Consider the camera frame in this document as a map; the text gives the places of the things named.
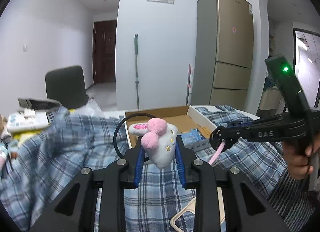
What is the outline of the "right hand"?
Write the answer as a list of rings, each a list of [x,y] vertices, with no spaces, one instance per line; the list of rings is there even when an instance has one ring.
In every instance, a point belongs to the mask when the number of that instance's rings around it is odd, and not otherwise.
[[[295,142],[282,142],[283,157],[287,163],[288,172],[295,180],[304,179],[306,173],[309,175],[313,173],[313,167],[308,164],[308,159],[311,155],[319,153],[319,132],[314,136],[313,145],[310,144],[306,150],[305,155],[301,156],[296,153],[294,148]]]

